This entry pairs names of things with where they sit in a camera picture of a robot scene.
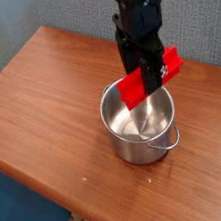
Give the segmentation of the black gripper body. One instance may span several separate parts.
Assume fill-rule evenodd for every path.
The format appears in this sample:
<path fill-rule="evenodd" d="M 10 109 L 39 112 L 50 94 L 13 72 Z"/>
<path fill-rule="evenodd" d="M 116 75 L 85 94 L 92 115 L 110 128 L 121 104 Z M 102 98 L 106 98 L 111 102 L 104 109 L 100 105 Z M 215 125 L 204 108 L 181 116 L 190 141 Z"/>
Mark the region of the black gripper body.
<path fill-rule="evenodd" d="M 165 50 L 158 36 L 163 24 L 160 2 L 161 0 L 118 0 L 119 13 L 113 16 L 116 36 L 118 34 L 131 42 L 137 51 L 137 57 L 140 52 Z"/>

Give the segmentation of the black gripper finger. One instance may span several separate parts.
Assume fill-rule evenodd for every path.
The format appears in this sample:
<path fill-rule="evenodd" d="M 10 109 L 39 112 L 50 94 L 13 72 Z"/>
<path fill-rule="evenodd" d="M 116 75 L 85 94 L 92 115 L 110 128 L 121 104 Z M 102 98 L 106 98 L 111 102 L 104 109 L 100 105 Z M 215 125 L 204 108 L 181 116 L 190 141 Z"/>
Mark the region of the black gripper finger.
<path fill-rule="evenodd" d="M 115 40 L 117 41 L 118 50 L 120 52 L 120 57 L 126 74 L 132 73 L 139 67 L 137 51 L 134 48 L 134 45 L 127 39 L 121 38 L 118 34 L 115 37 Z"/>
<path fill-rule="evenodd" d="M 151 95 L 161 87 L 163 83 L 162 78 L 167 74 L 163 53 L 163 50 L 157 50 L 155 52 L 140 52 L 138 54 L 143 88 L 147 95 Z"/>

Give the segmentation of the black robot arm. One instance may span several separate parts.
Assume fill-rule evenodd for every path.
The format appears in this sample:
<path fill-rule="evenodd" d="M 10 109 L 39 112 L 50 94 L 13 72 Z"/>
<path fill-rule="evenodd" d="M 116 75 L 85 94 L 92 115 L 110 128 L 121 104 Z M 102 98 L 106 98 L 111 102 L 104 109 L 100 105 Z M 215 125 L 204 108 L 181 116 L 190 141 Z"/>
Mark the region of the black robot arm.
<path fill-rule="evenodd" d="M 115 0 L 119 12 L 112 21 L 115 40 L 126 74 L 140 68 L 144 93 L 151 95 L 163 83 L 166 65 L 164 45 L 159 36 L 162 27 L 162 0 Z"/>

